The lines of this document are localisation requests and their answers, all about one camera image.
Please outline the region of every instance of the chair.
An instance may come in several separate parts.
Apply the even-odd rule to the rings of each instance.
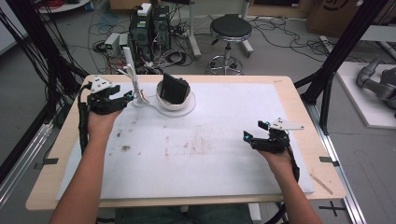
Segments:
[[[244,67],[242,63],[235,57],[230,56],[231,43],[242,42],[247,40],[251,35],[251,25],[237,15],[225,15],[217,18],[210,23],[210,33],[217,39],[212,45],[219,40],[227,42],[224,50],[224,55],[214,57],[208,65],[206,72],[219,74],[219,71],[224,75],[227,72],[235,73],[236,75],[244,75]]]

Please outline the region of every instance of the forearm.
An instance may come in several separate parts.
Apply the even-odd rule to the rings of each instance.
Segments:
[[[277,177],[291,224],[321,223],[315,210],[292,175]]]
[[[50,223],[95,223],[104,170],[106,139],[88,143]]]

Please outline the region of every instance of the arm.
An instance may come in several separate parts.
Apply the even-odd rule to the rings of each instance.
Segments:
[[[49,223],[95,223],[107,140],[119,114],[120,111],[103,116],[90,113],[88,145]]]
[[[267,159],[271,171],[274,173],[276,181],[282,190],[290,223],[322,223],[294,179],[288,153],[286,151],[280,154],[259,152]]]

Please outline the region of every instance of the gray floor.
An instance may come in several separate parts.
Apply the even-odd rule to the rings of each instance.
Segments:
[[[106,39],[105,35],[95,35],[98,34],[99,28],[102,32],[107,31],[106,27],[101,24],[119,23],[113,28],[113,32],[122,32],[129,25],[128,18],[128,13],[113,13],[107,9],[106,5],[91,13],[79,8],[56,15],[59,29],[71,47],[74,58],[90,74],[105,73],[103,58],[94,52],[90,54],[86,49],[91,48],[95,41]],[[208,23],[206,23],[208,21],[210,21],[209,17],[196,20],[196,27],[205,24],[197,34],[208,34]],[[280,23],[282,21],[273,20],[273,22]],[[308,40],[318,41],[318,35],[306,32],[304,21],[286,21],[286,23],[286,29],[300,36],[299,43],[305,44]],[[321,62],[292,49],[269,44],[268,41],[281,46],[290,45],[293,37],[286,35],[281,30],[264,31],[264,34],[267,40],[258,31],[253,32],[249,42],[255,52],[250,58],[246,57],[245,52],[239,46],[233,46],[232,55],[243,62],[246,75],[288,76],[293,81],[297,81],[317,71],[322,65],[322,61],[326,59],[323,55],[314,54],[309,48],[298,50]],[[219,42],[211,47],[210,43],[213,40],[214,38],[210,35],[198,35],[197,41],[202,51],[202,57],[193,61],[189,66],[173,66],[165,68],[164,71],[173,75],[204,74],[210,59],[223,52],[224,43]],[[359,43],[351,55],[366,61],[380,55],[386,63],[394,63],[383,50],[374,48],[365,42]],[[2,98],[0,104],[2,111],[0,162],[3,162],[45,101],[44,85],[18,47],[0,56],[0,95]],[[34,164],[41,162],[58,132],[59,130],[55,128],[28,172],[7,200],[6,205],[0,210],[1,223],[43,223],[48,221],[50,212],[27,211],[24,205],[40,172],[34,169]],[[396,131],[366,128],[337,78],[333,82],[329,132],[367,223],[396,223],[394,214],[396,211],[396,193],[394,191],[396,181],[393,174],[393,171],[396,170],[396,140],[394,138]],[[332,203],[341,210],[334,212],[323,208],[331,206],[331,202],[328,201],[312,202],[324,223],[348,223],[347,213],[342,210],[343,203],[341,201]],[[269,203],[262,203],[260,207],[263,219],[271,217],[276,210]],[[102,209],[100,216],[112,217],[113,210]]]

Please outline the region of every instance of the wooden table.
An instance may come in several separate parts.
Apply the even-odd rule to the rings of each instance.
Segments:
[[[126,76],[101,76],[113,82],[130,82]],[[278,97],[289,120],[304,124],[304,130],[294,132],[294,138],[304,158],[305,166],[311,176],[315,192],[307,195],[309,200],[341,199],[346,196],[343,184],[331,162],[321,162],[319,157],[328,157],[318,133],[307,114],[297,90],[289,77],[268,76],[180,76],[188,82],[200,83],[268,83],[274,84]],[[162,76],[140,76],[140,82],[158,83]],[[70,152],[78,139],[78,107],[74,102],[70,113],[62,127],[49,158],[59,158],[57,164],[45,165],[26,203],[29,210],[54,209],[56,195],[61,186],[64,170]],[[102,200],[101,207],[182,205],[203,203],[260,203],[279,202],[278,195],[221,196],[199,198],[168,198],[168,199],[123,199]]]

